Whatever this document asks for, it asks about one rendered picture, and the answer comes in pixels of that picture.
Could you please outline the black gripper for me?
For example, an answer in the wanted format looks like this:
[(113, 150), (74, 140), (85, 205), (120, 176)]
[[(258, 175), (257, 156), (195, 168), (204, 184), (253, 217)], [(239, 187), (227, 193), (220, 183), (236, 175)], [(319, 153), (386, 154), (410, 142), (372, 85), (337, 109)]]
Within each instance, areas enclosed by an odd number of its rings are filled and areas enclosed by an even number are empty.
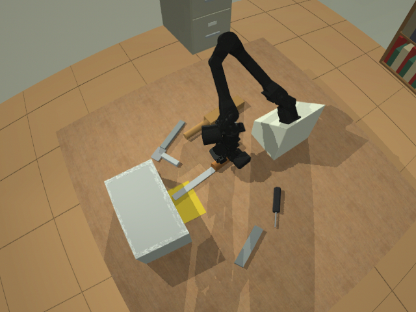
[[(241, 138), (239, 137), (238, 141), (240, 140)], [(228, 157), (229, 161), (233, 162), (233, 164), (238, 169), (243, 168), (244, 166), (246, 166), (246, 164), (250, 162), (251, 157), (245, 151), (242, 151), (241, 149), (237, 148), (240, 145), (238, 141), (230, 144), (230, 143), (225, 142), (223, 137), (222, 137), (222, 141), (224, 142), (225, 147), (229, 148), (231, 152), (231, 156)]]

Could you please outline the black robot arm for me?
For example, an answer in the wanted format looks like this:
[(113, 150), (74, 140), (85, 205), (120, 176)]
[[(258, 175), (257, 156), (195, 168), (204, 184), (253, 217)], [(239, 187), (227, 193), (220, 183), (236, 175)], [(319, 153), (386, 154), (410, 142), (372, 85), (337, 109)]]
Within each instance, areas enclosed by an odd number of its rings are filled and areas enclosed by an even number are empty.
[[(279, 122), (290, 124), (301, 116), (296, 110), (296, 98), (288, 95), (279, 84), (275, 83), (255, 60), (246, 52), (242, 42), (234, 32), (222, 33), (217, 40), (217, 45), (208, 61), (210, 65), (216, 90), (219, 98), (220, 116), (215, 124), (202, 125), (203, 145), (217, 144), (209, 150), (213, 159), (220, 164), (231, 156), (229, 148), (225, 147), (223, 139), (227, 143), (235, 143), (239, 139), (239, 133), (245, 131), (243, 123), (235, 123), (239, 118), (239, 112), (230, 96), (228, 84), (224, 74), (222, 62), (228, 54), (233, 55), (259, 82), (261, 92), (267, 100), (278, 105)], [(221, 142), (220, 142), (221, 141)]]

